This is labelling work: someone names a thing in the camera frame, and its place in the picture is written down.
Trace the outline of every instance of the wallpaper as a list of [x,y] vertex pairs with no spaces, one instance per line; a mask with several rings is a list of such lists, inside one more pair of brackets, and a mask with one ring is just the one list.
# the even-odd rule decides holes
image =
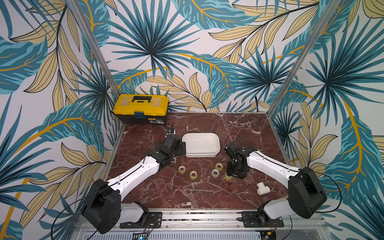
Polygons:
[[94,33],[121,93],[164,94],[170,111],[267,111],[328,1],[109,0]]
[[[109,19],[85,4],[90,19]],[[59,212],[104,176],[120,123],[65,1],[0,1],[0,11],[0,239],[51,239]],[[69,239],[82,205],[59,216],[55,240]]]
[[324,214],[336,240],[384,239],[383,17],[383,1],[342,1],[272,116],[292,164],[340,187],[318,174],[322,211],[342,200]]

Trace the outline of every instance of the pipe fitting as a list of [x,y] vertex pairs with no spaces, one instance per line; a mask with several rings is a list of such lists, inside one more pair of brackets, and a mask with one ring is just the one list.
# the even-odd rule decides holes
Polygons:
[[271,192],[270,188],[268,186],[264,185],[263,182],[259,182],[256,185],[257,185],[257,194],[258,195],[264,195],[264,194]]

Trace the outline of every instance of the black wire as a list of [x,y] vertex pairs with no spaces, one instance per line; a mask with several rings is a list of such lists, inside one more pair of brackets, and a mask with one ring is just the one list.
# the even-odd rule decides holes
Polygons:
[[224,143],[224,145],[227,145],[227,140],[228,140],[228,138],[229,138],[231,135],[236,135],[236,136],[238,136],[238,137],[240,138],[240,148],[243,148],[243,145],[242,145],[242,143],[241,143],[241,137],[240,137],[239,135],[237,135],[236,133],[231,133],[231,134],[229,134],[228,137],[225,139],[225,143]]
[[289,215],[288,215],[288,217],[291,219],[291,230],[289,230],[289,233],[287,234],[287,236],[285,236],[285,238],[283,238],[282,240],[286,239],[286,238],[289,236],[289,234],[291,233],[292,228],[293,228],[292,218],[291,218],[291,216],[289,216]]
[[95,235],[96,232],[97,232],[97,229],[96,229],[96,231],[95,231],[89,238],[87,238],[87,240],[90,240],[91,237],[93,237],[93,235]]
[[[112,184],[111,186],[108,186],[108,187],[112,187],[113,185],[115,185],[116,183],[119,183],[119,182],[120,182],[120,181],[115,182],[114,184]],[[98,192],[101,192],[101,191],[104,191],[104,190],[108,189],[108,187],[103,188],[103,189],[101,189],[101,190],[98,190],[97,192],[94,192],[94,193],[92,193],[92,194],[89,194],[89,195],[87,195],[87,196],[85,196],[85,197],[82,197],[82,198],[80,198],[80,199],[74,201],[74,202],[71,203],[70,205],[68,205],[66,208],[64,208],[64,209],[59,213],[59,215],[57,215],[57,217],[55,218],[55,220],[54,220],[53,223],[52,223],[52,226],[51,226],[51,239],[54,240],[54,239],[53,239],[53,226],[55,225],[56,220],[59,218],[59,216],[60,216],[60,215],[61,215],[67,208],[69,208],[69,207],[72,206],[74,203],[76,203],[76,202],[78,202],[78,201],[80,201],[80,200],[82,200],[82,199],[84,199],[84,198],[87,198],[87,197],[89,197],[89,196],[91,196],[91,195],[93,195],[93,194],[96,194],[96,193],[98,193]]]
[[148,236],[150,235],[150,233],[155,229],[156,225],[159,223],[159,220],[155,220],[156,224],[153,224],[153,228],[152,230],[149,232],[149,234],[147,235],[146,239],[148,239]]
[[[264,158],[264,156],[260,155],[258,152],[255,152],[255,153],[257,153],[257,154],[258,154],[260,157],[262,157],[263,159],[268,160],[268,161],[270,161],[270,162],[272,162],[272,163],[274,163],[274,164],[277,164],[277,163],[275,163],[275,162],[269,160],[268,158]],[[303,172],[303,171],[292,170],[292,169],[287,168],[287,167],[285,167],[285,166],[283,166],[283,165],[280,165],[280,164],[277,164],[277,165],[279,165],[279,166],[281,166],[281,167],[283,167],[283,168],[285,168],[285,169],[288,169],[289,171],[292,171],[292,172],[309,173],[309,172]],[[318,173],[318,174],[324,175],[324,176],[328,177],[329,179],[331,179],[331,180],[335,183],[335,185],[337,186],[337,188],[338,188],[338,190],[339,190],[339,193],[340,193],[340,201],[339,201],[339,205],[337,205],[337,207],[336,207],[335,209],[333,209],[333,210],[331,210],[331,211],[325,211],[325,212],[320,212],[320,211],[319,211],[319,212],[317,212],[317,213],[324,214],[324,213],[328,213],[328,212],[334,212],[334,211],[336,211],[336,210],[340,207],[340,205],[341,205],[341,201],[342,201],[342,199],[343,199],[343,196],[342,196],[342,194],[341,194],[341,190],[340,190],[339,185],[336,183],[335,180],[333,180],[332,177],[328,176],[327,174],[324,174],[324,173],[322,173],[322,172],[314,172],[314,173]]]

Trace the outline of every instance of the white plastic container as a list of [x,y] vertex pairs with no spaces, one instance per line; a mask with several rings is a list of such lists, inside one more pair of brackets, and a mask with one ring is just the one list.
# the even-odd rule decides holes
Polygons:
[[220,152],[218,136],[212,132],[187,133],[183,136],[186,157],[216,157]]

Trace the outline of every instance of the red marble tabletop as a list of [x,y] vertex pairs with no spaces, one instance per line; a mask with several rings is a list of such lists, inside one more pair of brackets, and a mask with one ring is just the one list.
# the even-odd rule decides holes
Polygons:
[[[183,136],[189,132],[213,132],[220,139],[221,150],[214,158],[176,157],[174,166],[165,167],[144,180],[123,203],[138,201],[148,208],[228,208],[255,209],[268,200],[286,196],[286,188],[267,176],[251,169],[246,179],[224,179],[229,160],[223,151],[225,139],[231,133],[241,137],[242,146],[252,146],[264,154],[284,162],[276,138],[265,114],[219,114],[219,113],[169,113],[168,125],[174,122],[176,134]],[[143,159],[144,155],[159,144],[159,138],[167,129],[160,125],[127,125],[109,178],[115,177]],[[238,137],[234,140],[239,145]],[[215,164],[221,162],[224,169],[219,177],[211,176]],[[185,174],[177,169],[187,167]],[[198,178],[191,180],[189,172],[196,170]],[[271,192],[257,194],[256,183],[264,182]]]

